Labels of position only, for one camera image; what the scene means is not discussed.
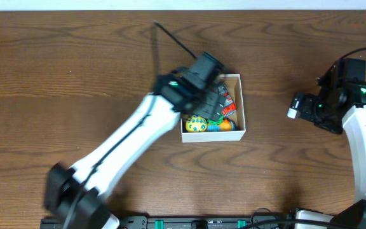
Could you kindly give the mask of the green ribbed plastic ball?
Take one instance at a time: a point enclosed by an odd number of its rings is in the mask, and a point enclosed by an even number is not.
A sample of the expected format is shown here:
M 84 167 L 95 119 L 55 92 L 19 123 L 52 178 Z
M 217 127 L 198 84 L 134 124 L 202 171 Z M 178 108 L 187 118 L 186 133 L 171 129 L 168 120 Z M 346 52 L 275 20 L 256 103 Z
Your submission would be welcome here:
M 224 121 L 224 115 L 221 114 L 217 121 L 207 120 L 208 125 L 220 125 Z

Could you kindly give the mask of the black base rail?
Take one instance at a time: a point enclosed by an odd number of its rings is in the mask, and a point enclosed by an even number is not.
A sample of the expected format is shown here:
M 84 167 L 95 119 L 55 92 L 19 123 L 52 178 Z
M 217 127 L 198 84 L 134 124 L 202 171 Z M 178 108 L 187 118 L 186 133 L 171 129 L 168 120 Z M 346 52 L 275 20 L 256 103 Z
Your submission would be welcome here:
M 280 213 L 256 213 L 253 216 L 244 217 L 146 217 L 146 216 L 129 216 L 120 220 L 118 228 L 122 229 L 221 229 L 221 228 L 241 228 L 252 223 L 275 219 L 294 219 L 292 214 Z

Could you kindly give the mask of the yellow ball with blue letters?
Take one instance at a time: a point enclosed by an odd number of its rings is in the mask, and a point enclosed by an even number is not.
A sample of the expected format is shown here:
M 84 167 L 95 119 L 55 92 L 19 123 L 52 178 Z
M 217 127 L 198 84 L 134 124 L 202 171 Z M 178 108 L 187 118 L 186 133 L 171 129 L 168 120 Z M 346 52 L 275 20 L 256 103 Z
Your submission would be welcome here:
M 188 132 L 205 132 L 207 127 L 207 120 L 198 115 L 192 115 L 186 120 L 186 130 Z

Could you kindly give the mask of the orange and blue toy figure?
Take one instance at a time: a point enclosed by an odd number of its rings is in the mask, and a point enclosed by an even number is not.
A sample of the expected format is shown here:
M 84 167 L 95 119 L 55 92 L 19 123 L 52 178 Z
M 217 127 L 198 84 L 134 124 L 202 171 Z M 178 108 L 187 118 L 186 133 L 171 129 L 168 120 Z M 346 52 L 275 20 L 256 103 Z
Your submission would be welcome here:
M 235 130 L 235 123 L 229 119 L 223 119 L 220 123 L 209 123 L 207 126 L 207 132 L 229 132 Z

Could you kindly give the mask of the white cardboard box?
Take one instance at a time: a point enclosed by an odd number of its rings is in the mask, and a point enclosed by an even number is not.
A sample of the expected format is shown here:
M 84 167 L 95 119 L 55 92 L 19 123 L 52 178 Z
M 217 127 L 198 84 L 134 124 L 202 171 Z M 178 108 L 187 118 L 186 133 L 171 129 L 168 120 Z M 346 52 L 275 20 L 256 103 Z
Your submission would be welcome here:
M 186 132 L 186 124 L 180 121 L 180 133 L 183 143 L 189 142 L 219 142 L 219 141 L 239 141 L 246 132 L 245 115 L 243 110 L 243 93 L 241 88 L 240 74 L 221 74 L 217 77 L 219 81 L 224 81 L 228 87 L 229 94 L 236 104 L 236 112 L 229 116 L 235 122 L 236 130 L 226 132 Z

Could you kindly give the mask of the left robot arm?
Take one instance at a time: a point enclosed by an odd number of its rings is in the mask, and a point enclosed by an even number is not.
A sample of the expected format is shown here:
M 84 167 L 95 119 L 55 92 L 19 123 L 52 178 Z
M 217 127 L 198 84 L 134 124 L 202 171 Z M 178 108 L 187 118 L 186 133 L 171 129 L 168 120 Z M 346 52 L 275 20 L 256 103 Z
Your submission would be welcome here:
M 124 173 L 181 115 L 206 110 L 218 120 L 224 99 L 213 87 L 224 65 L 203 52 L 191 67 L 157 75 L 134 113 L 97 149 L 70 167 L 55 164 L 47 173 L 44 208 L 62 228 L 118 228 L 120 220 L 105 201 Z

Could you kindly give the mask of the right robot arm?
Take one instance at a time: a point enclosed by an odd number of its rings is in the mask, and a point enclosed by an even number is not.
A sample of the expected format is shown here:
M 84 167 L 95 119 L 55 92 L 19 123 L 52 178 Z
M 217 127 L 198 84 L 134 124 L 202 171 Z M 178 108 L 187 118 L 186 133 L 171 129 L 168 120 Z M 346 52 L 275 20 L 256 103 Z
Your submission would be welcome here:
M 335 216 L 309 210 L 295 214 L 296 228 L 330 225 L 366 228 L 366 62 L 342 58 L 318 79 L 318 94 L 297 92 L 289 118 L 300 118 L 333 134 L 346 134 L 351 150 L 355 202 Z

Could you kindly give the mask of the red toy fire truck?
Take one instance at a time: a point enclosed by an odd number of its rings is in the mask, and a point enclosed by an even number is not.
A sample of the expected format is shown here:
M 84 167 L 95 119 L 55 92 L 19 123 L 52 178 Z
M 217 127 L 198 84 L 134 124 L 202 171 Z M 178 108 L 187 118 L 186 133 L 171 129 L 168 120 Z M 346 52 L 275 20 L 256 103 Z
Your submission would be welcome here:
M 224 117 L 233 115 L 236 112 L 236 104 L 234 103 L 233 98 L 229 94 L 228 87 L 223 81 L 218 82 L 217 91 L 219 95 L 222 95 L 226 98 L 222 110 Z

